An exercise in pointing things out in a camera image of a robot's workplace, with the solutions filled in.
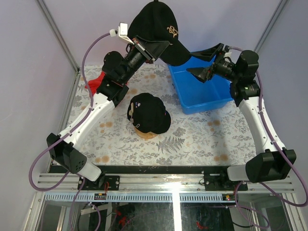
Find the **black cap pink logo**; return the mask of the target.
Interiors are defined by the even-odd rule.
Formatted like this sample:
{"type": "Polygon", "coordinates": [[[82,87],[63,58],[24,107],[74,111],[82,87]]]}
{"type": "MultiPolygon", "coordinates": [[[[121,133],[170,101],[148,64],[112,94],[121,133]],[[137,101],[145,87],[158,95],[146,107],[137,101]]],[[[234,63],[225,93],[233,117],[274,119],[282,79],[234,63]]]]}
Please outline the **black cap pink logo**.
{"type": "Polygon", "coordinates": [[[155,134],[162,134],[169,130],[171,116],[160,98],[149,93],[141,93],[134,96],[131,102],[134,103],[134,110],[133,117],[129,121],[136,129],[155,134]]]}

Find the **beige baseball cap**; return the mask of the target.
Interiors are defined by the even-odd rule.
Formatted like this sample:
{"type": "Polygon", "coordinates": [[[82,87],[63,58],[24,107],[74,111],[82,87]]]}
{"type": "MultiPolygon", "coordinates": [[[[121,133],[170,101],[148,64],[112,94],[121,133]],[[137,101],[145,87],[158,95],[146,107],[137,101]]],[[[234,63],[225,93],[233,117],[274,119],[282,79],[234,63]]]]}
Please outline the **beige baseball cap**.
{"type": "Polygon", "coordinates": [[[132,119],[132,117],[133,117],[133,110],[134,110],[134,103],[131,102],[129,107],[128,107],[128,111],[127,111],[128,120],[132,119]]]}

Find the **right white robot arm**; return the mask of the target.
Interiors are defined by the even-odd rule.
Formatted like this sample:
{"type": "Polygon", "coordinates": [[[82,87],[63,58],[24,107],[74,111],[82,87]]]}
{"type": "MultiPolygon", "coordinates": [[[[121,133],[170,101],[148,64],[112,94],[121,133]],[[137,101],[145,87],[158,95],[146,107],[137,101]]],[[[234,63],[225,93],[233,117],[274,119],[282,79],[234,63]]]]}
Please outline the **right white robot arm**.
{"type": "Polygon", "coordinates": [[[252,183],[283,180],[296,160],[294,150],[286,149],[267,115],[261,85],[255,80],[259,56],[252,50],[241,51],[236,62],[231,60],[233,48],[222,43],[191,53],[192,57],[211,62],[207,67],[188,68],[197,80],[205,83],[220,76],[230,82],[230,95],[244,115],[256,148],[256,156],[244,165],[228,167],[219,178],[220,186],[232,189],[237,181],[252,183]]]}

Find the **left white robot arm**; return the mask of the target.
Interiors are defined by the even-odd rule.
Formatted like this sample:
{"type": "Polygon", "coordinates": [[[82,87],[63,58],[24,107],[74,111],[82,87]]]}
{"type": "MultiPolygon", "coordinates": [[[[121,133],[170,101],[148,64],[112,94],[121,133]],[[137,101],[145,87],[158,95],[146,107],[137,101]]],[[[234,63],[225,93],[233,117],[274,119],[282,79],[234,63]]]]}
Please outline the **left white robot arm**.
{"type": "Polygon", "coordinates": [[[148,41],[135,37],[127,45],[126,56],[116,51],[107,53],[102,67],[105,75],[90,104],[66,129],[47,137],[51,158],[70,173],[87,178],[93,189],[102,189],[105,186],[102,171],[79,149],[95,124],[123,100],[128,92],[128,80],[144,62],[157,60],[169,45],[166,40],[148,41]]]}

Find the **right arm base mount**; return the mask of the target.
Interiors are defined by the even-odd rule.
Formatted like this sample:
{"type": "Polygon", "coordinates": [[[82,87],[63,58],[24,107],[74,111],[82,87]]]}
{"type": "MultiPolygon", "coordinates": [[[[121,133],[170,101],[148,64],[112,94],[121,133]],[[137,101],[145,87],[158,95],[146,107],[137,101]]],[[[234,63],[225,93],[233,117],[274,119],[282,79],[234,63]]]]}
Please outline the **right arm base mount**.
{"type": "Polygon", "coordinates": [[[241,181],[248,181],[245,165],[202,167],[206,191],[234,191],[241,181]]]}

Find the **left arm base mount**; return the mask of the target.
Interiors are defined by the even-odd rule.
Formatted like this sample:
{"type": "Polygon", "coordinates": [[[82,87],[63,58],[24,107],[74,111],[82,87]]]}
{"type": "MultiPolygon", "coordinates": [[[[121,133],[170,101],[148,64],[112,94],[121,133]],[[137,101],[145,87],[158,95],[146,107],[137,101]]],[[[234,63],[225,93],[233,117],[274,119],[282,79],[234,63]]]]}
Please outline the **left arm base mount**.
{"type": "Polygon", "coordinates": [[[120,185],[119,175],[110,175],[103,172],[96,181],[85,180],[82,190],[87,191],[118,191],[120,185]]]}

